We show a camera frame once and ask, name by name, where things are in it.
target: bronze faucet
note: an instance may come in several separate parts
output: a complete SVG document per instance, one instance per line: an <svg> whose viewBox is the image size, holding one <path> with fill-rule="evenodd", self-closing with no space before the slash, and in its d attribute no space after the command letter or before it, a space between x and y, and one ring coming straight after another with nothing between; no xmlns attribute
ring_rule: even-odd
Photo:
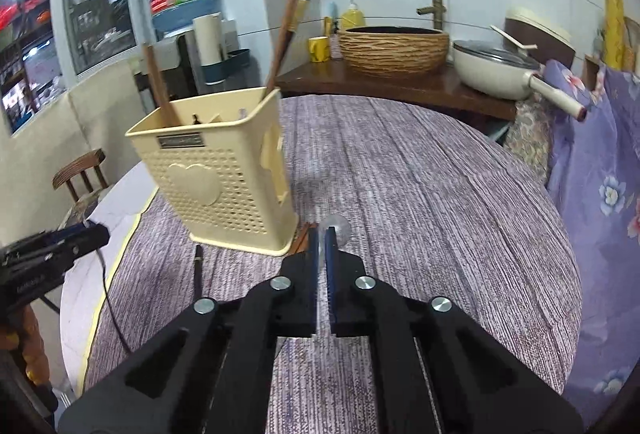
<svg viewBox="0 0 640 434"><path fill-rule="evenodd" d="M429 6L428 8L418 8L415 12L418 15L433 13L433 29L442 31L444 26L444 13L446 11L447 8L442 4L442 0L433 0L433 6Z"/></svg>

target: label on basket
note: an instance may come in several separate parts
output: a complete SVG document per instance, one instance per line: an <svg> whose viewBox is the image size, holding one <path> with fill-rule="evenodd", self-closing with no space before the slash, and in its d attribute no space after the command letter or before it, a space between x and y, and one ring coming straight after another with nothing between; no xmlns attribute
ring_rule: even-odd
<svg viewBox="0 0 640 434"><path fill-rule="evenodd" d="M162 149L182 149L192 147L204 147L202 135L199 132L186 134L167 134L158 136L158 143Z"/></svg>

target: utensil holder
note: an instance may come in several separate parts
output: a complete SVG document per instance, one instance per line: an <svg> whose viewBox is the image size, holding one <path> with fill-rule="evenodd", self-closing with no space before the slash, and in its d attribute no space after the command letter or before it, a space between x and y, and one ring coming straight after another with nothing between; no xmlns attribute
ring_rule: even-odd
<svg viewBox="0 0 640 434"><path fill-rule="evenodd" d="M190 237L223 248L284 255L298 216L282 153L280 91L265 88L171 102L182 122L161 128L156 109L126 136Z"/></svg>

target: woven basin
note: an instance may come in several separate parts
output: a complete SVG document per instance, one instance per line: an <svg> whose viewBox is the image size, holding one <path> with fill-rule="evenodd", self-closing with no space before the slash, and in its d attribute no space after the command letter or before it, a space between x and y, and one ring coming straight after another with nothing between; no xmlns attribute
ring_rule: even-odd
<svg viewBox="0 0 640 434"><path fill-rule="evenodd" d="M355 69L379 77L424 74L444 64L449 35L425 28L365 26L339 31L340 50Z"/></svg>

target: white pan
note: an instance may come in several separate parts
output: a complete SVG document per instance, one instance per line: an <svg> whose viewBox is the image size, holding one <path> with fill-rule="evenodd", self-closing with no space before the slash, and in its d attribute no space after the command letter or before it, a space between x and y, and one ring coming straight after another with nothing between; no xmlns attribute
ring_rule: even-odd
<svg viewBox="0 0 640 434"><path fill-rule="evenodd" d="M579 122L587 116L580 102L540 77L540 64L530 57L485 42L458 40L453 43L453 65L460 80L475 90L507 100L524 100L535 91Z"/></svg>

